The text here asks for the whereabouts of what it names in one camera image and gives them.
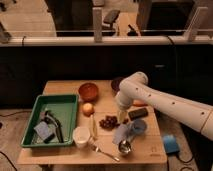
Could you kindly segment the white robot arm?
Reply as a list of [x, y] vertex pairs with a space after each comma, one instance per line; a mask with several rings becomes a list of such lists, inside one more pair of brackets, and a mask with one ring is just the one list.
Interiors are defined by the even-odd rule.
[[143, 72], [124, 78], [115, 96], [118, 108], [127, 110], [134, 100], [143, 101], [213, 141], [213, 106], [164, 93], [147, 84], [148, 77]]

